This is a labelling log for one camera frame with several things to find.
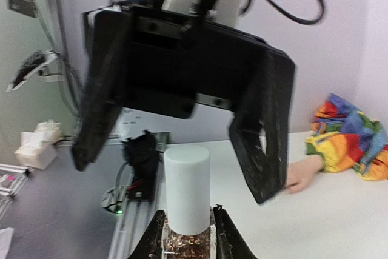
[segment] white foam cylinder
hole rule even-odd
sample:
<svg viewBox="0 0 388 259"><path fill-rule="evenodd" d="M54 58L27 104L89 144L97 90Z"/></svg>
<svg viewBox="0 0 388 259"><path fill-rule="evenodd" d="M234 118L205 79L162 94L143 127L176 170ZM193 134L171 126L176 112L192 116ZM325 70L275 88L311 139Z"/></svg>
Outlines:
<svg viewBox="0 0 388 259"><path fill-rule="evenodd" d="M194 236L210 226L210 153L198 145L164 152L167 218L171 230Z"/></svg>
<svg viewBox="0 0 388 259"><path fill-rule="evenodd" d="M240 9L241 0L219 0L216 5L215 22L228 27L236 27Z"/></svg>

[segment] person's hand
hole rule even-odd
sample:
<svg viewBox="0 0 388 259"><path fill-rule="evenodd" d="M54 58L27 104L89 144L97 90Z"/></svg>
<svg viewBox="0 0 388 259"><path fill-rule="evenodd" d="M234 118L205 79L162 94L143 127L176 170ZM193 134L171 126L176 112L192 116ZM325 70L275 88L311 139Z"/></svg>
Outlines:
<svg viewBox="0 0 388 259"><path fill-rule="evenodd" d="M286 191L295 193L307 188L322 166L322 157L319 155L309 155L301 161L289 164Z"/></svg>

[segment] rainbow fabric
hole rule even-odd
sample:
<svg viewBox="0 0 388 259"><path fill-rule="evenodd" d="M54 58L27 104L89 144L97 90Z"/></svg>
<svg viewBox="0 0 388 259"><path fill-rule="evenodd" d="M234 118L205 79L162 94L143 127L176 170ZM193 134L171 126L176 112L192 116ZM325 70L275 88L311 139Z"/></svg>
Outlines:
<svg viewBox="0 0 388 259"><path fill-rule="evenodd" d="M321 155L324 171L353 168L364 180L388 179L388 139L384 127L357 107L331 94L315 113L315 134L306 139L307 154Z"/></svg>

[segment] gray floor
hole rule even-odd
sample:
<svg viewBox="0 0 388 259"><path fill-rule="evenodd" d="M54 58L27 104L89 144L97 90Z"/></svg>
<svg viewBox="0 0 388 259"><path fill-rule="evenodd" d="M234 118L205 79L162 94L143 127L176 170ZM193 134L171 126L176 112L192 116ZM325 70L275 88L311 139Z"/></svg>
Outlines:
<svg viewBox="0 0 388 259"><path fill-rule="evenodd" d="M124 162L121 146L106 146L85 172L75 170L68 147L58 154L46 171L34 172L1 221L15 228L8 259L108 256L117 217L99 204Z"/></svg>

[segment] glitter container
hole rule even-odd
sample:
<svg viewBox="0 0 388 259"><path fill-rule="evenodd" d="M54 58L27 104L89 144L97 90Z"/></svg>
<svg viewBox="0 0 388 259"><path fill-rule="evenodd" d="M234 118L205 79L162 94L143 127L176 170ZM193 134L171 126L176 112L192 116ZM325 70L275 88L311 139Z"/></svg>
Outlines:
<svg viewBox="0 0 388 259"><path fill-rule="evenodd" d="M210 227L195 236L183 236L169 228L164 222L162 234L163 259L216 259L216 226L213 210L210 211Z"/></svg>

